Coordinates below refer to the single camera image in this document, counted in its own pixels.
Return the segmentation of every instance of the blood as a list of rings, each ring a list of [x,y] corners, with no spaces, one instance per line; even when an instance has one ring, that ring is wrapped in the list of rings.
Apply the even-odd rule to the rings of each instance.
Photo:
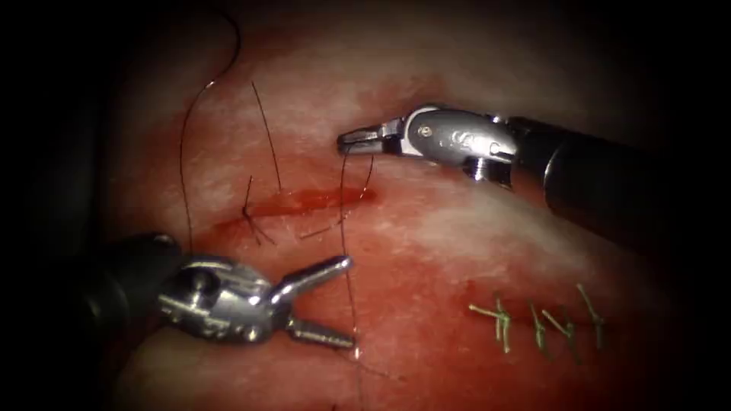
[[[250,217],[266,217],[273,215],[301,215],[318,209],[329,209],[353,204],[363,204],[376,198],[373,190],[345,187],[330,190],[298,190],[277,193],[260,200],[247,208]]]

